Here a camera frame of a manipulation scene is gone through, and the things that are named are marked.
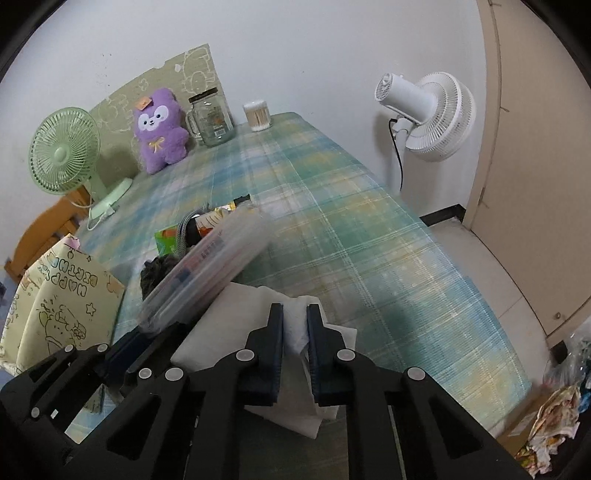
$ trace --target white wall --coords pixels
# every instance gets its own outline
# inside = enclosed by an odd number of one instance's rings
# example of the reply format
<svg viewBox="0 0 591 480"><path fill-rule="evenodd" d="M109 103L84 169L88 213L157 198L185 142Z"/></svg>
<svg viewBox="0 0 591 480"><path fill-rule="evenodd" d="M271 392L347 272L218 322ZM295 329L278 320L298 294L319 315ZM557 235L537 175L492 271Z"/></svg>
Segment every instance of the white wall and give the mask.
<svg viewBox="0 0 591 480"><path fill-rule="evenodd" d="M466 204L485 105L485 53L476 0L67 0L31 37L0 83L0 259L57 199L26 164L52 111L90 109L127 81L209 43L234 116L265 98L294 111L385 184L399 181L388 111L373 99L386 71L418 80L444 70L473 92L478 123L441 164L407 157L403 198L419 215Z"/></svg>

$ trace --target white tissue paper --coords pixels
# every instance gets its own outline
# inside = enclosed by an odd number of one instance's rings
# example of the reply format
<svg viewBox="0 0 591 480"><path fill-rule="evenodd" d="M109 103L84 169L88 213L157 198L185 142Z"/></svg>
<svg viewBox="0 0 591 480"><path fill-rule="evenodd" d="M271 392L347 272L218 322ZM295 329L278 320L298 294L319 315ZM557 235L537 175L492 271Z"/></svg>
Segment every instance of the white tissue paper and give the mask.
<svg viewBox="0 0 591 480"><path fill-rule="evenodd" d="M315 404L310 386L306 308L313 303L320 305L326 324L326 314L318 298L291 299L268 287L230 283L187 335L171 361L188 372L213 367L221 358L244 348L252 330L267 325L272 303L283 305L284 348L279 398L272 407L246 406L245 409L315 439L322 420L334 420L338 411L338 407ZM341 333L347 348L355 348L357 330L326 326Z"/></svg>

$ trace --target fan base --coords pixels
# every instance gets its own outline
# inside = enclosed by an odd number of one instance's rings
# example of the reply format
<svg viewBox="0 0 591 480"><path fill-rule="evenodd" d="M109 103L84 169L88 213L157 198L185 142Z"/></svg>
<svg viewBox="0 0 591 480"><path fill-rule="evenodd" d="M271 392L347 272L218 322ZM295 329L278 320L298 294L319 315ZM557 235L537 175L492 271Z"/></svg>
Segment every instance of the fan base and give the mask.
<svg viewBox="0 0 591 480"><path fill-rule="evenodd" d="M89 212L90 221L100 218L110 206L114 206L115 203L129 190L131 184L134 181L132 179L123 179L119 184L107 194L100 202L97 202L92 206Z"/></svg>

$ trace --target cotton swab container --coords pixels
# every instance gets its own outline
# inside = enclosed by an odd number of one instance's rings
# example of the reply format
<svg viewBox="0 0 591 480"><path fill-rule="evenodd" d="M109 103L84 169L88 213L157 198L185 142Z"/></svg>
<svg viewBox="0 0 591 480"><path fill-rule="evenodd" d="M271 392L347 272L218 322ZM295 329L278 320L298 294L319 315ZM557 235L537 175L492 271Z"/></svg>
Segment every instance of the cotton swab container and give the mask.
<svg viewBox="0 0 591 480"><path fill-rule="evenodd" d="M271 126L271 115L269 114L266 101L256 100L246 103L243 108L248 125L253 132L260 132Z"/></svg>

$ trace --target plaid tablecloth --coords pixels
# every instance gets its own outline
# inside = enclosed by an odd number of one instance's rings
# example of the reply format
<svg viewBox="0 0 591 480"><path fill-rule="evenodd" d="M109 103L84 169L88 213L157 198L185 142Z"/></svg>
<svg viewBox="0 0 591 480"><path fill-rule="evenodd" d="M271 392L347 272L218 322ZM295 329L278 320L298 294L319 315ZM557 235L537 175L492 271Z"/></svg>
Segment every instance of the plaid tablecloth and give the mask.
<svg viewBox="0 0 591 480"><path fill-rule="evenodd" d="M319 297L330 323L357 328L358 350L383 367L424 368L487 428L525 397L530 383L473 283L360 162L294 113L259 133L241 125L226 144L140 174L115 216L80 230L82 248L128 286L113 341L135 326L154 232L247 193L274 218L277 237L236 281ZM73 427L88 430L112 408L106 400L101 416L81 415ZM317 440L242 421L243 478L347 478L342 419Z"/></svg>

